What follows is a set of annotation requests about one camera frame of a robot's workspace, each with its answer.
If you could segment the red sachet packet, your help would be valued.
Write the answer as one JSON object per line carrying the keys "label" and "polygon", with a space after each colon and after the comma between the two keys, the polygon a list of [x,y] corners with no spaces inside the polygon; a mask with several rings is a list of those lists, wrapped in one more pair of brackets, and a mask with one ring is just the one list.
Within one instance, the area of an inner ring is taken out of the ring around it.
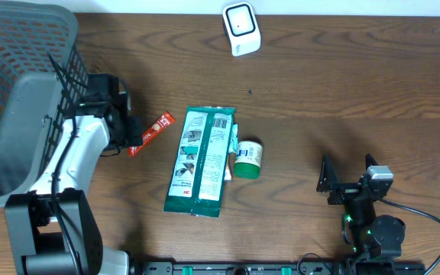
{"label": "red sachet packet", "polygon": [[167,127],[171,126],[175,122],[175,118],[169,113],[164,112],[143,134],[142,145],[133,146],[128,148],[128,156],[134,157],[147,146],[154,138],[163,132]]}

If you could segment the green-lidded white jar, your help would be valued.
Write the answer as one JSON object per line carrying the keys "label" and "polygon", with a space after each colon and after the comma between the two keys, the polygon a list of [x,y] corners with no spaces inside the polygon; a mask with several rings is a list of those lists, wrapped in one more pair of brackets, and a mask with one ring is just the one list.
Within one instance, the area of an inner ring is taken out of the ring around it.
{"label": "green-lidded white jar", "polygon": [[240,141],[235,156],[234,174],[255,180],[260,176],[263,147],[254,141]]}

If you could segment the green white sponge package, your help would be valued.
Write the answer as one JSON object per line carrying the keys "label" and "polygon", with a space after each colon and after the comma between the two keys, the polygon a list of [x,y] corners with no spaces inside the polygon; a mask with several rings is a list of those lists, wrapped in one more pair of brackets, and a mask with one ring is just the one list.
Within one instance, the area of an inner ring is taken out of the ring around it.
{"label": "green white sponge package", "polygon": [[165,212],[219,217],[234,113],[234,107],[188,107]]}

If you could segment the mint green wipes packet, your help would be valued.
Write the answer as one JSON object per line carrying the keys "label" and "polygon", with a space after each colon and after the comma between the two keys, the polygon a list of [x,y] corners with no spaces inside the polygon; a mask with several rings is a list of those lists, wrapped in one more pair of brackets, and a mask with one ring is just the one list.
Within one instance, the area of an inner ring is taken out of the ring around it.
{"label": "mint green wipes packet", "polygon": [[228,152],[236,154],[238,151],[238,124],[233,124],[231,128]]}

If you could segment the orange white box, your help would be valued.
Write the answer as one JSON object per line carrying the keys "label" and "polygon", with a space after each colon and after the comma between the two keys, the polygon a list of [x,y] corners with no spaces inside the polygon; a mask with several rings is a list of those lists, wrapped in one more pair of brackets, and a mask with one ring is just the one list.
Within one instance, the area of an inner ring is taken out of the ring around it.
{"label": "orange white box", "polygon": [[229,158],[227,158],[227,160],[226,160],[224,181],[232,181],[231,166],[230,166]]}

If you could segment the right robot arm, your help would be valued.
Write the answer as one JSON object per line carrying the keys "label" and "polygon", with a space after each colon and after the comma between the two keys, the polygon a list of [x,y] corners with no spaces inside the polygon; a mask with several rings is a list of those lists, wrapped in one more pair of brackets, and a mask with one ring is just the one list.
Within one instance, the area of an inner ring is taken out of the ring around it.
{"label": "right robot arm", "polygon": [[331,159],[322,158],[316,191],[328,193],[329,205],[344,206],[342,234],[354,250],[334,263],[334,274],[395,274],[395,259],[402,254],[405,223],[392,215],[377,215],[374,208],[393,184],[393,172],[370,154],[365,156],[365,167],[357,182],[342,183]]}

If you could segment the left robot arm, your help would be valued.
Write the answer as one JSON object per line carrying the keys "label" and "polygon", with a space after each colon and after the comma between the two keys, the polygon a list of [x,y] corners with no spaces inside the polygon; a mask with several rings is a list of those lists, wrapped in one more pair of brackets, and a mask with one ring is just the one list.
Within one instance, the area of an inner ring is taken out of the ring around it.
{"label": "left robot arm", "polygon": [[128,89],[118,77],[91,74],[84,88],[45,171],[28,192],[5,204],[18,274],[140,272],[129,253],[104,246],[86,198],[103,152],[114,156],[141,145],[140,119],[128,114]]}

